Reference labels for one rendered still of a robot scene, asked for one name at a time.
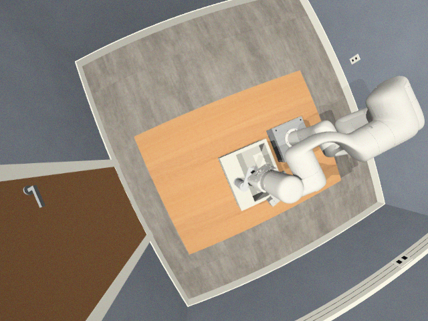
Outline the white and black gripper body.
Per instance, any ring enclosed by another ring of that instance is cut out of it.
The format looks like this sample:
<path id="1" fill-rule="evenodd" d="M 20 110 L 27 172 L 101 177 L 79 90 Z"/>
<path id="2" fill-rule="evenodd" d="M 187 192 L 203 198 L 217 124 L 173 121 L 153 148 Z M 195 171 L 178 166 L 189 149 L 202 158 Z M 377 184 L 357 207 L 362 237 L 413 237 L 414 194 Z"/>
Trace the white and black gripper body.
<path id="1" fill-rule="evenodd" d="M 248 178 L 247 181 L 249 182 L 250 185 L 253 186 L 253 188 L 257 191 L 260 192 L 264 192 L 265 191 L 262 189 L 261 185 L 260 185 L 260 180 L 261 180 L 261 176 L 269 170 L 274 170 L 274 171 L 279 171 L 277 170 L 277 168 L 271 166 L 271 165 L 263 165 L 261 166 L 258 170 L 256 170 L 253 174 L 251 174 Z"/>

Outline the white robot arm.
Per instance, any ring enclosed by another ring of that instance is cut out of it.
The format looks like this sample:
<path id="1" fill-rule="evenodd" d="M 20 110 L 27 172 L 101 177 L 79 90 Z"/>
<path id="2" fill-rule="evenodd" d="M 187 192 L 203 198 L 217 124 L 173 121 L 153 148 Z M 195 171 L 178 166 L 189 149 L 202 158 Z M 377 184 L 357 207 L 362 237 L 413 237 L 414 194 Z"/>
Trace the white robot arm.
<path id="1" fill-rule="evenodd" d="M 367 108 L 339 118 L 335 127 L 323 120 L 287 131 L 285 143 L 289 149 L 285 159 L 293 175 L 269 170 L 260 180 L 262 189 L 270 194 L 266 200 L 272 207 L 280 201 L 295 203 L 326 185 L 313 148 L 319 146 L 327 157 L 349 154 L 366 162 L 414 137 L 425 124 L 422 109 L 404 76 L 380 83 L 365 104 Z"/>

